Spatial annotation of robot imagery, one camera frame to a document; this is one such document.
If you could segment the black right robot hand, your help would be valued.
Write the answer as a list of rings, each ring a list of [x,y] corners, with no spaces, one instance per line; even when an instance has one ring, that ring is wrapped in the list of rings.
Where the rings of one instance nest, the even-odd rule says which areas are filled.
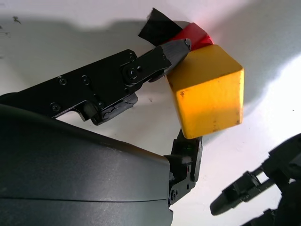
[[[141,57],[127,49],[0,97],[3,226],[169,226],[170,206],[194,188],[202,138],[180,131],[160,156],[58,120],[74,111],[100,125],[137,102],[147,81],[190,52],[189,39]]]

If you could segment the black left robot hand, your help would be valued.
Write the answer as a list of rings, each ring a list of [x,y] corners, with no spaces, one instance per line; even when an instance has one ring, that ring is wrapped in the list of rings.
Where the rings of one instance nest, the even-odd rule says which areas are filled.
[[[276,209],[245,223],[246,226],[299,226],[301,224],[301,136],[298,134],[269,152],[252,172],[245,172],[211,203],[214,216],[248,202],[276,185],[281,199]]]

